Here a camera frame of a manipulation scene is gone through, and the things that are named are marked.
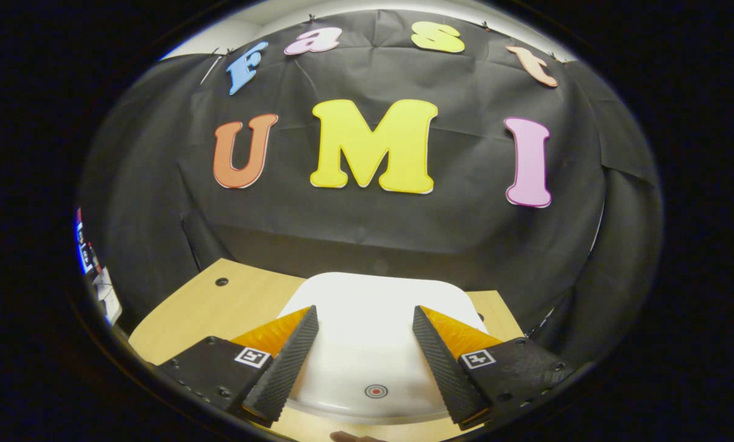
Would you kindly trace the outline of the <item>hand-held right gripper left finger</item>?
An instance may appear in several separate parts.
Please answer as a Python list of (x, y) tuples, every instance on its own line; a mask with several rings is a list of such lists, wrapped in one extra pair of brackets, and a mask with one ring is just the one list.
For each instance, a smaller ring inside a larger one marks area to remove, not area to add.
[(237, 338), (207, 336), (158, 369), (208, 405), (270, 428), (318, 333), (317, 308), (308, 306)]

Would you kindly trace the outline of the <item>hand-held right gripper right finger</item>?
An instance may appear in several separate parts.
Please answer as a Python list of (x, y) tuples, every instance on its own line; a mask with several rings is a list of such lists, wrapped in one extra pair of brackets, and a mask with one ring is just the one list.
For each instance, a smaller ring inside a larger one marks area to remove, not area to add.
[(502, 341), (422, 305), (414, 308), (412, 331), (460, 430), (517, 420), (576, 370), (524, 336)]

